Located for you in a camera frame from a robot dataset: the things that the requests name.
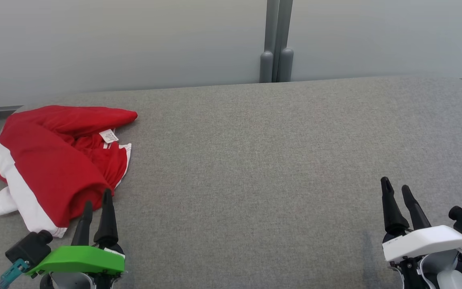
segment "white partition panel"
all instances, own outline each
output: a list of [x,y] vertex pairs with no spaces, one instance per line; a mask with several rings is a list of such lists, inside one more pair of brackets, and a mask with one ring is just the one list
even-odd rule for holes
[[294,0],[292,80],[462,77],[462,0]]
[[266,1],[0,0],[0,106],[258,82]]

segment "gray fabric surface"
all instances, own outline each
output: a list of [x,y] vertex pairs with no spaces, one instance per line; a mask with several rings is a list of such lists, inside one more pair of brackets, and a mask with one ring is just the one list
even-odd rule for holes
[[[133,145],[114,198],[129,271],[117,288],[398,288],[381,248],[380,178],[397,187],[407,218],[404,183],[432,224],[451,225],[449,209],[462,206],[459,79],[104,92],[47,104],[139,114],[117,129]],[[18,214],[0,216],[0,274],[5,250],[26,234]],[[35,286],[20,278],[13,288]]]

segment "teal connector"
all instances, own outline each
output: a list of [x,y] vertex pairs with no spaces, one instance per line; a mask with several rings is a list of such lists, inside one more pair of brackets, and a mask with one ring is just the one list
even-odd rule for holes
[[0,279],[0,289],[8,289],[10,284],[15,281],[24,271],[26,271],[30,265],[26,263],[26,261],[22,260],[21,258],[12,266],[1,275]]

